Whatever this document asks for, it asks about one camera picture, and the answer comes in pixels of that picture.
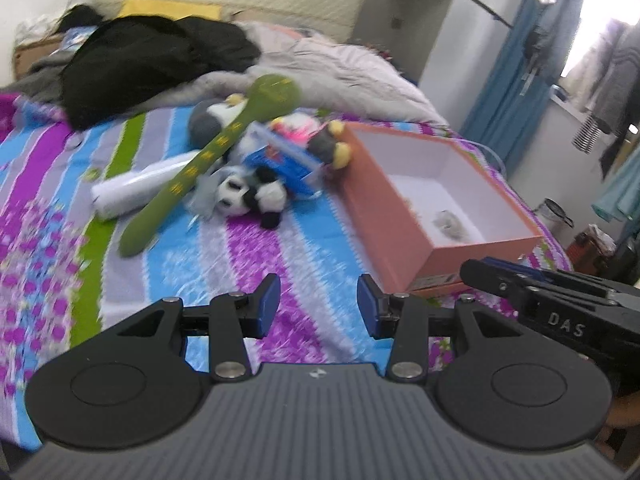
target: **white cylinder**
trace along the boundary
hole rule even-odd
[[[198,153],[183,153],[96,184],[91,188],[95,211],[101,219],[109,220],[145,206]]]

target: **yellow pillow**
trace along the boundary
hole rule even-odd
[[[124,16],[165,16],[180,20],[187,16],[200,16],[209,20],[220,20],[222,7],[219,5],[190,4],[171,0],[124,0],[119,18]]]

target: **round black disc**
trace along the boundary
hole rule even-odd
[[[490,444],[548,450],[593,438],[611,402],[593,363],[542,336],[486,338],[441,374],[436,397],[462,430]]]
[[[26,405],[47,440],[123,449],[169,433],[194,412],[200,380],[183,359],[145,338],[118,339],[107,349],[80,346],[34,375]]]

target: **open cardboard box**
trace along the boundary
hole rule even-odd
[[[353,149],[340,189],[385,292],[431,297],[467,288],[460,265],[493,256],[516,262],[542,233],[455,141],[349,123]],[[466,231],[453,240],[434,224],[452,212]]]

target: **panda plush toy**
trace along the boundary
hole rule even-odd
[[[215,207],[223,215],[259,214],[263,229],[276,229],[280,225],[286,203],[287,190],[267,166],[258,166],[247,175],[229,175],[220,183],[215,196]]]

